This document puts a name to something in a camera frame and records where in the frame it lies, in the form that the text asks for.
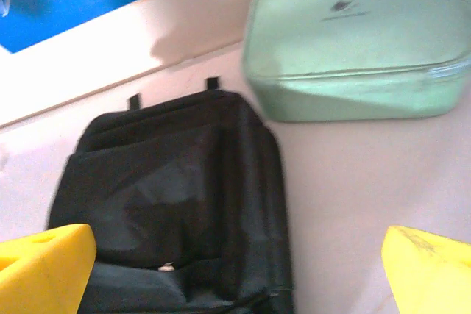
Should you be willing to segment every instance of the yellow plastic piece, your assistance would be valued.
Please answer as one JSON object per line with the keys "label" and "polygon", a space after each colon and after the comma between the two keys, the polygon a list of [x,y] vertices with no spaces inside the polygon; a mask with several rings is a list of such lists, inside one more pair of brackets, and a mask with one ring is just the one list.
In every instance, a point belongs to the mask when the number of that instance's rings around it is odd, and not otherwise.
{"label": "yellow plastic piece", "polygon": [[389,227],[384,269],[401,314],[471,313],[471,245]]}
{"label": "yellow plastic piece", "polygon": [[86,224],[0,243],[0,313],[77,313],[95,256]]}

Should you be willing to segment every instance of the container lid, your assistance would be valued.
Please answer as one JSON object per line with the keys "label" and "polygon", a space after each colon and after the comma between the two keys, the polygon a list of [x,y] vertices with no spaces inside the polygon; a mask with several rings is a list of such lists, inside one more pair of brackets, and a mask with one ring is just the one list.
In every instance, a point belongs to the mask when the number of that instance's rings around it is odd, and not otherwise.
{"label": "container lid", "polygon": [[248,77],[443,66],[470,51],[467,0],[254,0]]}

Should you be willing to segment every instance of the green plastic container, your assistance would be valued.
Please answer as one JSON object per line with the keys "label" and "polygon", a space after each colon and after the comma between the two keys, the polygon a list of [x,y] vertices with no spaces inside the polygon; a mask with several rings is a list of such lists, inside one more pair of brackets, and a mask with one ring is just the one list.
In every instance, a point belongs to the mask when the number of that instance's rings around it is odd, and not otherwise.
{"label": "green plastic container", "polygon": [[418,118],[470,71],[469,0],[253,0],[243,70],[276,121]]}

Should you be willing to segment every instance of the black backpack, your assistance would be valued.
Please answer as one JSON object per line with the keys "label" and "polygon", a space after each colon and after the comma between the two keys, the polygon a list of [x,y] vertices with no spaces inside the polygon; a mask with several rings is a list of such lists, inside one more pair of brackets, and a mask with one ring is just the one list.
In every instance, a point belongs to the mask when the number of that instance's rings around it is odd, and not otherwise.
{"label": "black backpack", "polygon": [[294,312],[279,150],[237,93],[93,120],[49,228],[76,223],[97,245],[79,313]]}

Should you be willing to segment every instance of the white surface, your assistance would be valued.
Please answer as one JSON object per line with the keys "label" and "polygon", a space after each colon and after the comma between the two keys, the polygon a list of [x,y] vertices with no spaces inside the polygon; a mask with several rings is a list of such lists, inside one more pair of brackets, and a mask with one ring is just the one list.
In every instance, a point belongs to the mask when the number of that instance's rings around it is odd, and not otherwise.
{"label": "white surface", "polygon": [[139,0],[9,54],[0,126],[242,39],[249,0]]}
{"label": "white surface", "polygon": [[[156,104],[196,92],[207,76],[253,95],[238,49],[155,74],[0,131],[0,240],[40,231],[67,154],[95,115],[126,107],[139,88]],[[280,143],[299,314],[397,314],[380,261],[386,228],[402,224],[471,243],[471,92],[438,118],[269,123]]]}

